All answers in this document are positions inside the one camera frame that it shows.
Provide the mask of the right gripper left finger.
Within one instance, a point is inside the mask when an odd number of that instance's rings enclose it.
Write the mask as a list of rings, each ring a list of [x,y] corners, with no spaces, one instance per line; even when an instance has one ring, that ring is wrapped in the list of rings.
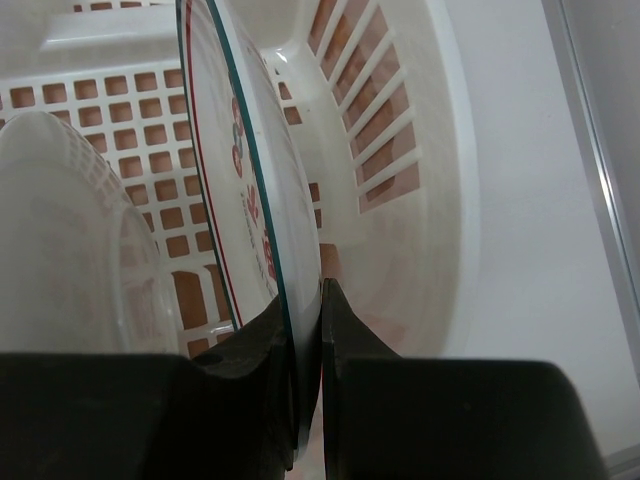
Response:
[[[271,302],[180,355],[7,353],[5,479],[281,479],[294,463],[289,342]]]

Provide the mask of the red character plate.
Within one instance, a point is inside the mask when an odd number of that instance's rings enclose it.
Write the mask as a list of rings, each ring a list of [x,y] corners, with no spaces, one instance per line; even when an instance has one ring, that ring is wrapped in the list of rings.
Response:
[[[280,306],[292,361],[294,452],[317,402],[321,261],[308,181],[267,63],[227,1],[176,5],[191,138],[233,323]]]

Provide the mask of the green rim plate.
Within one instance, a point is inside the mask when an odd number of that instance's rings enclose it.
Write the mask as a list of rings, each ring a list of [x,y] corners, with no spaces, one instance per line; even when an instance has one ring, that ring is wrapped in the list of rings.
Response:
[[[1,349],[179,350],[146,221],[97,150],[45,112],[1,130]]]

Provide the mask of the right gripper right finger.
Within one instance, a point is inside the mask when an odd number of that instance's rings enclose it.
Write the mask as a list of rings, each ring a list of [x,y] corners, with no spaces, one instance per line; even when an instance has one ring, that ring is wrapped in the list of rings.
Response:
[[[330,479],[604,479],[576,389],[539,361],[398,355],[339,283],[322,295]]]

